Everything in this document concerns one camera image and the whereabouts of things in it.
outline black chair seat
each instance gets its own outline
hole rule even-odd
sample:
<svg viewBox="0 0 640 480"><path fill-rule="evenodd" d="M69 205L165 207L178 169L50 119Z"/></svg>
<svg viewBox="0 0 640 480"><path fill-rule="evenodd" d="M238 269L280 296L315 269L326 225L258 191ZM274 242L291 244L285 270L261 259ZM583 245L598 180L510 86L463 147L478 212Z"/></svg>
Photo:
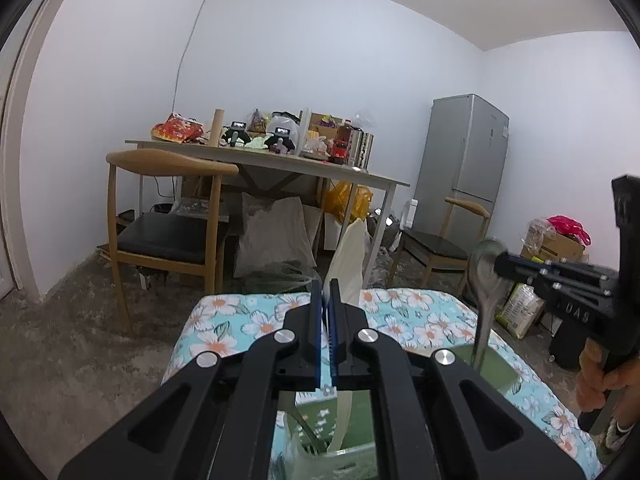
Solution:
<svg viewBox="0 0 640 480"><path fill-rule="evenodd" d="M229 229L218 223L217 244ZM118 235L118 250L175 262L204 265L207 221L188 216L144 213Z"/></svg>
<svg viewBox="0 0 640 480"><path fill-rule="evenodd" d="M403 231L402 234L419 243L425 250L436 256L453 258L454 260L466 260L469 258L469 255L456 244L452 244L438 235L421 233L420 231L414 231L412 229Z"/></svg>

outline white plastic bag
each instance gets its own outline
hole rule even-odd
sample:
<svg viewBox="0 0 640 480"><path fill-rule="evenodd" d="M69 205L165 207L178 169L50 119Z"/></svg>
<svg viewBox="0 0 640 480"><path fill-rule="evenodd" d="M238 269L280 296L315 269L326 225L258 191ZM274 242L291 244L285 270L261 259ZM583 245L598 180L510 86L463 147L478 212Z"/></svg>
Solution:
<svg viewBox="0 0 640 480"><path fill-rule="evenodd" d="M306 290L320 281L315 270L302 262L274 262L250 272L242 279L243 294L282 294Z"/></svg>
<svg viewBox="0 0 640 480"><path fill-rule="evenodd" d="M296 121L288 117L276 115L269 121L269 124L267 124L267 134L275 133L276 128L286 128L289 130L289 139L293 142L294 146L298 145L298 125Z"/></svg>

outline chair leg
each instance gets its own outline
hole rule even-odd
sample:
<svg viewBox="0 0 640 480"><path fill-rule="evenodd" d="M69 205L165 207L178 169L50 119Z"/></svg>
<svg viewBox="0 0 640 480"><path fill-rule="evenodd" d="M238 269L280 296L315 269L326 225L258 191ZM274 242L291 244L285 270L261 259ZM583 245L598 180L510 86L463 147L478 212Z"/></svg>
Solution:
<svg viewBox="0 0 640 480"><path fill-rule="evenodd" d="M111 261L111 270L113 271L113 285L116 287L116 303L118 304L118 312L120 314L120 322L129 334L129 337L135 337L131 318L129 317L129 309L127 307L127 298L124 295L124 286L122 285L122 276L120 275L120 264Z"/></svg>
<svg viewBox="0 0 640 480"><path fill-rule="evenodd" d="M222 294L222 278L225 264L225 241L218 246L216 253L216 294Z"/></svg>
<svg viewBox="0 0 640 480"><path fill-rule="evenodd" d="M424 268L424 273L422 275L422 282L420 283L420 288L427 288L427 282L429 281L429 276L431 276L432 270L433 270L433 256L429 258L429 264Z"/></svg>
<svg viewBox="0 0 640 480"><path fill-rule="evenodd" d="M465 273L460 278L460 283L458 284L458 288L456 289L456 298L460 298L462 296L462 291L464 290L466 285L466 270Z"/></svg>
<svg viewBox="0 0 640 480"><path fill-rule="evenodd" d="M400 235L400 243L398 244L398 248L396 249L396 257L391 263L391 269L389 269L389 276L386 279L386 288L389 288L392 285L394 280L394 276L396 275L396 268L398 267L398 262L400 261L400 254L404 249L404 237Z"/></svg>
<svg viewBox="0 0 640 480"><path fill-rule="evenodd" d="M205 294L216 293L216 269L215 268L212 270L212 272L206 274L204 277L204 292Z"/></svg>

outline yellow plastic bag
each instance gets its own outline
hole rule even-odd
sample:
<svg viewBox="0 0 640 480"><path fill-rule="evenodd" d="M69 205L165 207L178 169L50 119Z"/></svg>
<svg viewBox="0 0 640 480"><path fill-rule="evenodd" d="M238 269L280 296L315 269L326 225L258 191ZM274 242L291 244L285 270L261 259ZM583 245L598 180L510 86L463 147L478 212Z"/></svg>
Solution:
<svg viewBox="0 0 640 480"><path fill-rule="evenodd" d="M351 192L350 182L338 182L338 184L326 192L326 201L324 202L324 212L333 214L339 222L344 222L344 215L347 211L349 203L349 193ZM369 204L373 193L367 186L358 186L356 198L351 209L351 218L349 222L355 221L357 218L362 220L367 218L369 212Z"/></svg>

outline sack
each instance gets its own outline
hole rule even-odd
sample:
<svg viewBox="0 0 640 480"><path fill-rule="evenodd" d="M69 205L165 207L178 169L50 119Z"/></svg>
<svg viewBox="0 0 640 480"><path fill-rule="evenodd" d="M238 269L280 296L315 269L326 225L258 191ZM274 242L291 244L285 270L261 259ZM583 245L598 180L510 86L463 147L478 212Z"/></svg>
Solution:
<svg viewBox="0 0 640 480"><path fill-rule="evenodd" d="M272 200L271 198L256 198L255 196L251 196L250 194L243 191L242 230L246 230L247 222L249 218L251 218L251 216L255 215L258 211L270 208L271 204L273 204L274 202L275 200ZM305 218L306 236L309 238L309 243L313 245L314 240L316 239L316 234L318 233L318 229L320 227L322 211L320 211L317 207L313 207L312 205L302 204L302 215Z"/></svg>
<svg viewBox="0 0 640 480"><path fill-rule="evenodd" d="M315 267L300 197L276 200L246 220L238 244L234 277L275 262L299 261Z"/></svg>
<svg viewBox="0 0 640 480"><path fill-rule="evenodd" d="M533 292L532 286L519 283L516 285L509 301L495 316L495 320L520 341L538 317L544 307L544 303L545 300L541 300Z"/></svg>
<svg viewBox="0 0 640 480"><path fill-rule="evenodd" d="M338 219L338 221L344 222L350 192L351 184L349 182L338 182L333 189L326 192L324 212L331 213ZM353 222L357 218L364 220L367 217L372 198L373 193L367 186L358 186L349 222Z"/></svg>

